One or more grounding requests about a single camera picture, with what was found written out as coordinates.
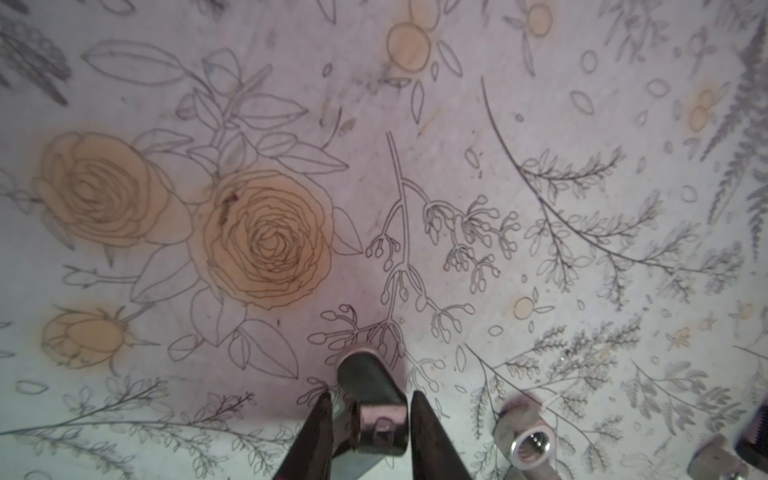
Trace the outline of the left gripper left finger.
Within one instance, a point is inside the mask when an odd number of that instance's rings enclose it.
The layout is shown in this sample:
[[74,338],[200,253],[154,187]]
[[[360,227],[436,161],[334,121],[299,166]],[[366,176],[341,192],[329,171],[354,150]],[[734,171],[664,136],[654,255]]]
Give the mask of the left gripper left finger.
[[329,480],[333,454],[333,402],[320,395],[301,427],[274,480]]

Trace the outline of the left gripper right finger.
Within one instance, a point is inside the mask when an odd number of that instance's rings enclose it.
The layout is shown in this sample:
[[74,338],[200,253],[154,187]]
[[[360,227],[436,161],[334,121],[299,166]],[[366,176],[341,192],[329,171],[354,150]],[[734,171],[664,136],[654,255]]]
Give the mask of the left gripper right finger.
[[414,480],[472,479],[422,391],[412,395],[410,442]]

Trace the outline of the silver nut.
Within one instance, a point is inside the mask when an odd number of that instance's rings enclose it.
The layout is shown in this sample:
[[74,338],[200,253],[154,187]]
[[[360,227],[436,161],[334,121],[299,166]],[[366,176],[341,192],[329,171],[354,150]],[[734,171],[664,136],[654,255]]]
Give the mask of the silver nut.
[[552,461],[556,453],[554,428],[543,418],[541,404],[526,396],[508,401],[493,430],[499,453],[510,467],[504,480],[560,480]]
[[703,444],[693,455],[687,475],[693,480],[746,480],[747,465],[727,449],[727,439],[717,435]]

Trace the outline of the black hex bolt center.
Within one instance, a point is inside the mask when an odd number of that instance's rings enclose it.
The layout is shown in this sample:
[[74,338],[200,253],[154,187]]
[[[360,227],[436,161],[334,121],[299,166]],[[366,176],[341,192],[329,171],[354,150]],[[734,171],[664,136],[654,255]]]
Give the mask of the black hex bolt center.
[[735,446],[737,455],[763,473],[768,472],[767,402],[757,410]]

